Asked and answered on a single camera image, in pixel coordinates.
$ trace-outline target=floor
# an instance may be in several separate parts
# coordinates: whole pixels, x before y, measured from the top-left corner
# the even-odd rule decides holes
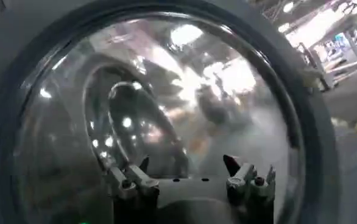
[[[338,141],[342,172],[341,223],[357,223],[357,74],[324,95]]]

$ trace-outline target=ceiling light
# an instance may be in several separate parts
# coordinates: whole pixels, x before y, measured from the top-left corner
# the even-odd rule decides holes
[[[285,13],[290,12],[292,10],[292,8],[294,8],[294,3],[293,2],[289,2],[286,5],[284,5],[283,11]]]

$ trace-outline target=ceiling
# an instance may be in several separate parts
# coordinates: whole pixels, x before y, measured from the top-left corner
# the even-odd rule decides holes
[[[276,27],[295,22],[302,23],[315,16],[316,11],[331,0],[247,0],[249,4],[256,7]],[[283,7],[294,2],[291,12],[285,13]]]

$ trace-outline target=overhead light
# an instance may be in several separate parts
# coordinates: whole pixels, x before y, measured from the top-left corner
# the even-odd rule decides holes
[[[203,34],[199,28],[194,25],[186,24],[180,26],[171,32],[171,40],[176,46],[183,46],[198,39]]]
[[[285,13],[290,12],[294,8],[294,2],[289,2],[286,5],[284,5],[283,11]]]
[[[284,23],[283,25],[278,27],[278,31],[284,33],[289,29],[289,23]]]

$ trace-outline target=screw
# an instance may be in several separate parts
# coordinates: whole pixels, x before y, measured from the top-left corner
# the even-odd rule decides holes
[[[262,185],[264,185],[264,182],[265,182],[265,180],[264,180],[264,178],[262,178],[262,177],[256,177],[256,178],[254,179],[254,183],[255,183],[257,186],[262,186]]]

